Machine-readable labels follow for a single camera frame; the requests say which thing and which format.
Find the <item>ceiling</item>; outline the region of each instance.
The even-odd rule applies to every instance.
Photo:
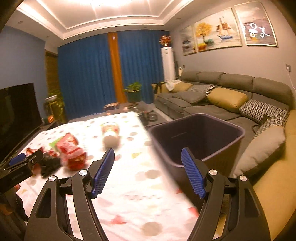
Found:
[[[106,32],[171,30],[217,0],[103,0],[97,7],[91,1],[24,0],[7,25],[59,47]]]

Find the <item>recessed light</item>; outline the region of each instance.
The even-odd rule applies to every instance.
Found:
[[[102,4],[103,4],[102,0],[92,0],[91,2],[91,6],[94,6],[94,7],[101,6]]]

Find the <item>power cord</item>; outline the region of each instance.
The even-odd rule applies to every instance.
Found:
[[[293,89],[294,89],[294,91],[295,91],[295,93],[296,93],[296,89],[295,89],[295,87],[294,87],[294,85],[293,85],[293,82],[292,82],[292,79],[291,79],[291,76],[290,76],[289,67],[287,67],[287,71],[288,71],[288,76],[289,76],[289,79],[290,79],[291,85],[292,85],[292,87],[293,87]]]

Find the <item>white tower air conditioner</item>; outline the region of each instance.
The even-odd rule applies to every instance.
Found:
[[[171,47],[161,48],[161,57],[163,59],[164,81],[176,79],[173,48]]]

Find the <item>blue curtain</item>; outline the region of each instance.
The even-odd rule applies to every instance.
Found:
[[[160,37],[169,31],[130,30],[118,32],[123,86],[142,84],[142,100],[153,102],[151,84],[163,81]]]
[[[68,119],[103,112],[116,102],[106,34],[59,47],[59,83]]]

